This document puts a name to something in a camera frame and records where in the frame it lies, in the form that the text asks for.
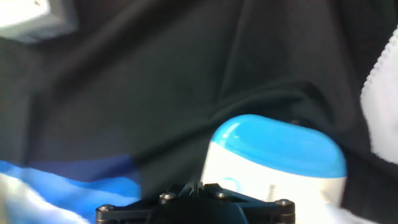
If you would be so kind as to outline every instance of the white container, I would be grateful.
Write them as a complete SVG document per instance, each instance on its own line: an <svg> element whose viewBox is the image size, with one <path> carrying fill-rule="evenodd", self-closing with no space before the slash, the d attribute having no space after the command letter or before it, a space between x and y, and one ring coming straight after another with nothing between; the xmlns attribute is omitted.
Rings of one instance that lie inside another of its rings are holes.
<svg viewBox="0 0 398 224"><path fill-rule="evenodd" d="M296 204L305 224L308 203L324 195L340 206L346 180L344 156L326 135L256 115L223 124L211 140L201 181L273 202Z"/></svg>

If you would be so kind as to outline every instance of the black cloth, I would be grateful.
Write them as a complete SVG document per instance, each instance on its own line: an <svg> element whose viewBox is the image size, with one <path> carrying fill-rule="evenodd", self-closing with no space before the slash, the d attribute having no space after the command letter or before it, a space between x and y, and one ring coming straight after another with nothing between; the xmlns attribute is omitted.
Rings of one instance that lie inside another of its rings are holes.
<svg viewBox="0 0 398 224"><path fill-rule="evenodd" d="M397 25L396 4L75 1L78 32L37 45L0 40L0 160L128 154L145 197L198 180L226 120L297 120L344 150L343 206L397 223L398 167L371 153L359 104ZM75 141L92 135L102 137ZM67 143L50 147L53 138Z"/></svg>

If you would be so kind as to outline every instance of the white fabric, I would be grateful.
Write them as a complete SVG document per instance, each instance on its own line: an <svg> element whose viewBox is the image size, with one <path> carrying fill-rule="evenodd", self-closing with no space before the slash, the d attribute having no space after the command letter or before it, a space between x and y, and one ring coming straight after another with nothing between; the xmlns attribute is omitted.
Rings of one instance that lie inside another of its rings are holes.
<svg viewBox="0 0 398 224"><path fill-rule="evenodd" d="M361 104L372 152L398 164L398 29L364 84Z"/></svg>

